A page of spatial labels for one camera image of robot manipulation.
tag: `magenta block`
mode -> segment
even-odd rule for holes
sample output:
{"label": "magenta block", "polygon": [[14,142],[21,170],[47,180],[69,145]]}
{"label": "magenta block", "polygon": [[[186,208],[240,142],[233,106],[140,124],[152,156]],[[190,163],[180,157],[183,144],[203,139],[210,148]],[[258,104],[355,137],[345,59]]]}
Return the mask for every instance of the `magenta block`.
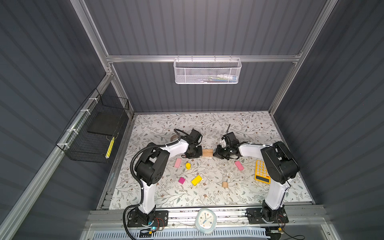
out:
{"label": "magenta block", "polygon": [[181,178],[179,179],[179,183],[183,184],[184,182],[185,182],[185,178],[181,177]]}

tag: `calculator display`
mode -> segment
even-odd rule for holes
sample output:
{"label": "calculator display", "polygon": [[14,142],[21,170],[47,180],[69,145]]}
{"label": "calculator display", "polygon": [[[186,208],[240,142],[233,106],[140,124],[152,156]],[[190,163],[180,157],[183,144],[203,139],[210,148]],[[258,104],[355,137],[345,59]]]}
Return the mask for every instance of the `calculator display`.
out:
{"label": "calculator display", "polygon": [[269,182],[269,179],[267,179],[267,178],[263,178],[263,177],[260,177],[260,176],[257,176],[257,175],[256,175],[256,178],[261,180],[261,181],[264,181],[264,182]]}

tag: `black mounting plate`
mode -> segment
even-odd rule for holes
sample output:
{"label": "black mounting plate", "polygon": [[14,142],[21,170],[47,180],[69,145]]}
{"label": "black mounting plate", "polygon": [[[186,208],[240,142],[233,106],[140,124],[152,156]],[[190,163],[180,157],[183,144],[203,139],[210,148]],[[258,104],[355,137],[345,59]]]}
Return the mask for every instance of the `black mounting plate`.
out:
{"label": "black mounting plate", "polygon": [[[262,207],[246,209],[249,224],[263,224],[263,223],[266,223],[263,220],[262,216],[261,216],[261,211],[262,211]],[[283,216],[283,217],[279,217],[279,219],[281,220],[281,222],[279,221],[279,224],[281,224],[281,223],[288,223],[289,222],[288,216],[287,216],[287,214],[286,214],[284,209],[280,213],[280,215]]]}
{"label": "black mounting plate", "polygon": [[[155,211],[155,218],[162,219],[164,221],[163,222],[159,220],[159,227],[165,227],[168,225],[168,211]],[[127,227],[144,227],[145,224],[147,223],[145,223],[138,217],[135,210],[131,211],[130,214],[128,214]],[[151,224],[151,227],[153,226],[157,227],[156,219]]]}

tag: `black wire basket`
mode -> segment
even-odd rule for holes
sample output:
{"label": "black wire basket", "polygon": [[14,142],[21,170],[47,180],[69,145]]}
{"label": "black wire basket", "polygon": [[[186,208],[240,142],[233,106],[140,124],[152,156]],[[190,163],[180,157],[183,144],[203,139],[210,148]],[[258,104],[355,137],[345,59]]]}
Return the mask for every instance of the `black wire basket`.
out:
{"label": "black wire basket", "polygon": [[[125,128],[129,122],[129,102],[126,98],[98,95],[89,108],[83,111],[78,123],[70,124],[61,134],[56,145],[75,161],[107,163],[114,160]],[[66,141],[59,142],[64,135]]]}

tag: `floral tablecloth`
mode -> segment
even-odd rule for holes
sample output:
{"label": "floral tablecloth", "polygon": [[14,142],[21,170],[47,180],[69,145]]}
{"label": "floral tablecloth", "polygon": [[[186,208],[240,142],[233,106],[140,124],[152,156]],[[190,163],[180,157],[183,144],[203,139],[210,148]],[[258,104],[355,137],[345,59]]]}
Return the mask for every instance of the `floral tablecloth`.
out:
{"label": "floral tablecloth", "polygon": [[[183,113],[138,115],[127,152],[113,193],[110,209],[124,209],[140,200],[139,184],[132,178],[129,164],[133,155],[150,142],[170,142],[174,128],[189,133],[198,130],[203,139],[203,149],[215,149],[219,139],[231,124],[237,139],[261,144],[272,144],[281,138],[268,112],[233,113]],[[157,207],[185,207],[210,205],[235,205],[261,203],[269,185],[255,180],[256,158],[241,157],[244,170],[239,171],[235,160],[227,161],[214,157],[182,159],[180,168],[175,161],[181,156],[169,159],[164,175],[156,184],[155,203]],[[189,162],[190,170],[185,168]],[[191,181],[200,175],[203,180],[196,186]],[[186,179],[184,184],[178,181]],[[229,188],[222,187],[228,182]],[[285,196],[286,202],[312,201],[299,174],[292,182],[292,188]]]}

